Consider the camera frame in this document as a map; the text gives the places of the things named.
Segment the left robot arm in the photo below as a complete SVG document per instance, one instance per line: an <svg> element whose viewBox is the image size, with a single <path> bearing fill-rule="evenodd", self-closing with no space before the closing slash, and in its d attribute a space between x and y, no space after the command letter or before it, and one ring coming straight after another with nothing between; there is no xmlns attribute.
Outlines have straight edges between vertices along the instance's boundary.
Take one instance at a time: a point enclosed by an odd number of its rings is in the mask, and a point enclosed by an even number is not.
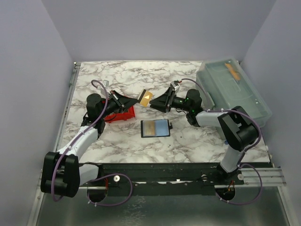
<svg viewBox="0 0 301 226"><path fill-rule="evenodd" d="M90 182L99 186L104 182L104 174L97 167L83 170L79 159L101 136L105 127L105 117L122 113L137 104L136 98L123 96L116 91L87 97L87 113L83 117L77 135L57 152L48 152L44 157L40 189L43 193L60 197L74 197L79 186Z"/></svg>

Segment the gold credit card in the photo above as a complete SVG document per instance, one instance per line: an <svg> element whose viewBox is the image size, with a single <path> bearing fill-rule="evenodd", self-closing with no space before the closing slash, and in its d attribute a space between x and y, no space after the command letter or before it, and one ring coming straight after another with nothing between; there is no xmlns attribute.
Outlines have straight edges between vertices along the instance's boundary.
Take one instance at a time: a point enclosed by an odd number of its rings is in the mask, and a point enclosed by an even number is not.
<svg viewBox="0 0 301 226"><path fill-rule="evenodd" d="M155 121L143 121L143 137L155 136Z"/></svg>
<svg viewBox="0 0 301 226"><path fill-rule="evenodd" d="M138 98L139 104L144 107L147 107L149 102L151 101L152 97L153 97L153 94L151 92L149 92L146 89L143 89Z"/></svg>

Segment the black leather card holder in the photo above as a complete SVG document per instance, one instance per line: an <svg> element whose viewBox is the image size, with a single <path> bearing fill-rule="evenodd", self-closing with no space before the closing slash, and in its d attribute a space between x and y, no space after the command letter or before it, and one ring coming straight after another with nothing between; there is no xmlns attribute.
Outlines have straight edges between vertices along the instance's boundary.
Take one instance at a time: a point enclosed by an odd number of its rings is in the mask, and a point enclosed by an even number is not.
<svg viewBox="0 0 301 226"><path fill-rule="evenodd" d="M141 121L141 138L151 138L143 137L143 121ZM173 128L172 123L168 119L153 120L155 121L155 136L153 137L169 137L170 130Z"/></svg>

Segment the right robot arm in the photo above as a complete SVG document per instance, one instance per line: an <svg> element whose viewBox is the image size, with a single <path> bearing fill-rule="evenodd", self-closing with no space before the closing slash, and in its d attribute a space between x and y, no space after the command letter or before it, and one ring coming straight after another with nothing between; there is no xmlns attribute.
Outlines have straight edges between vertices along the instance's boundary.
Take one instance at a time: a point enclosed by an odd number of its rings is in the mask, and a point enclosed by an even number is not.
<svg viewBox="0 0 301 226"><path fill-rule="evenodd" d="M201 104L202 98L197 89L189 89L186 97L181 98L171 87L150 101L151 108L163 113L169 112L172 108L186 112L186 119L191 126L222 129L228 148L217 167L216 178L219 183L225 185L233 180L233 172L238 170L238 164L247 147L260 138L259 129L240 106L228 111L215 112L203 109Z"/></svg>

